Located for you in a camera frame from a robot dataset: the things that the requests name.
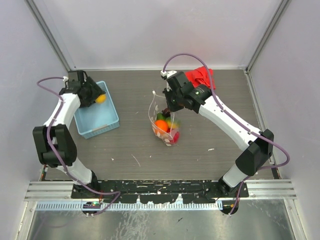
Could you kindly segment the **yellow lemon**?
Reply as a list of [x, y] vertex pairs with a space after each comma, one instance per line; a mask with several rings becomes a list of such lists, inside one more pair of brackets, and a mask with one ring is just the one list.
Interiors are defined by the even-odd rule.
[[104, 102], [106, 101], [106, 99], [107, 99], [106, 94], [101, 94], [101, 95], [95, 100], [95, 102], [96, 102], [97, 104], [102, 104], [102, 103], [104, 103]]

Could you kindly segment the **green orange fruit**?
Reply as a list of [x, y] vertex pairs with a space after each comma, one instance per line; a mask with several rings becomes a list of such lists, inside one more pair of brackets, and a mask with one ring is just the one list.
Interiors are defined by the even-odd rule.
[[157, 115], [156, 115], [156, 120], [157, 120], [157, 121], [158, 121], [158, 120], [165, 121], [166, 118], [167, 118], [167, 116], [164, 115], [162, 112], [159, 112], [159, 113], [157, 113]]

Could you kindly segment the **clear dotted zip bag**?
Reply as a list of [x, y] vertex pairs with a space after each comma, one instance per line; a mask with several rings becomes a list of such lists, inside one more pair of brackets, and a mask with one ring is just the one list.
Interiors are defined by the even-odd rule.
[[168, 147], [175, 145], [180, 138], [181, 121], [167, 106], [163, 94], [152, 91], [152, 101], [148, 108], [148, 118], [154, 135]]

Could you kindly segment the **dark red apple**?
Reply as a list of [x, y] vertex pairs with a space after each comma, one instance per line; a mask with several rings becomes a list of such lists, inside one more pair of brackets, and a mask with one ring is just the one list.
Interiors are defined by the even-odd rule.
[[169, 109], [168, 107], [165, 108], [165, 109], [163, 109], [163, 110], [161, 111], [161, 113], [162, 113], [162, 115], [163, 115], [165, 118], [168, 118], [168, 117], [171, 116], [171, 111], [170, 111], [170, 109]]

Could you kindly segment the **yellow green mango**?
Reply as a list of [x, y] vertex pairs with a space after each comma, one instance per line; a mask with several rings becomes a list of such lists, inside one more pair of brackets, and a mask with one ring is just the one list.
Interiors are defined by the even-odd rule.
[[178, 129], [181, 125], [181, 121], [177, 118], [167, 117], [165, 122], [167, 123], [167, 132], [170, 132], [173, 129]]

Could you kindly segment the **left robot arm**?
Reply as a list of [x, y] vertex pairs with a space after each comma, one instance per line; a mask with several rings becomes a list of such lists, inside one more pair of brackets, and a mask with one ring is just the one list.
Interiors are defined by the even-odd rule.
[[77, 192], [95, 198], [101, 194], [101, 185], [95, 173], [79, 160], [69, 128], [78, 109], [103, 103], [106, 92], [84, 70], [72, 70], [60, 77], [64, 86], [59, 92], [42, 85], [49, 79], [39, 80], [37, 86], [58, 97], [58, 103], [49, 119], [32, 131], [39, 162], [65, 173]]

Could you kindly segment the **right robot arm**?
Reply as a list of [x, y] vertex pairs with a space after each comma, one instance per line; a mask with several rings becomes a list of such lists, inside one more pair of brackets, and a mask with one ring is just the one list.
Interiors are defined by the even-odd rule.
[[219, 191], [231, 197], [245, 178], [251, 177], [272, 156], [274, 134], [250, 125], [212, 94], [206, 85], [194, 87], [182, 71], [161, 71], [163, 90], [171, 112], [188, 109], [205, 117], [225, 132], [242, 151], [234, 165], [219, 179]]

